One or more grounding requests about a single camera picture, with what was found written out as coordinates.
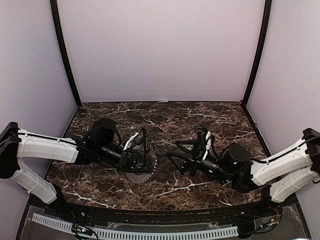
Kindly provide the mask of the black disc with keyrings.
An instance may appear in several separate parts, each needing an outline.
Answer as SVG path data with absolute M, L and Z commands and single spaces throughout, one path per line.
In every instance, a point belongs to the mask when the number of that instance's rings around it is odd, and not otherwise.
M 138 164 L 140 169 L 137 172 L 127 172 L 125 175 L 132 183 L 142 184 L 147 182 L 155 173 L 158 159 L 154 148 L 146 144 L 146 160 L 144 159 L 144 148 L 139 150 L 138 153 L 142 153 L 142 162 Z

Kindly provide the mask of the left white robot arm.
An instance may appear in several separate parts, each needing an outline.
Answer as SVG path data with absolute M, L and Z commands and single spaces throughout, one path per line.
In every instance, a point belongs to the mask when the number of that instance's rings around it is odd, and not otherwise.
M 138 183 L 147 181 L 157 166 L 157 156 L 147 143 L 145 128 L 123 141 L 117 124 L 109 118 L 95 121 L 87 137 L 57 138 L 21 129 L 10 122 L 0 134 L 0 177 L 8 179 L 38 197 L 60 218 L 67 218 L 70 206 L 60 188 L 31 170 L 23 158 L 56 160 L 73 165 L 109 164 Z

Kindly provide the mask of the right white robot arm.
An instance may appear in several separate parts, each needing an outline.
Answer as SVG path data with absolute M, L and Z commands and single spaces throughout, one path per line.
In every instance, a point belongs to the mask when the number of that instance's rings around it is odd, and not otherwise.
M 290 147 L 262 160 L 251 157 L 243 146 L 231 143 L 221 154 L 214 149 L 215 138 L 207 127 L 197 129 L 195 140 L 177 140 L 180 152 L 166 156 L 181 175 L 195 176 L 198 171 L 221 184 L 231 184 L 239 193 L 249 193 L 261 186 L 262 201 L 255 213 L 266 217 L 275 203 L 284 202 L 290 195 L 320 178 L 320 133 L 312 128 Z

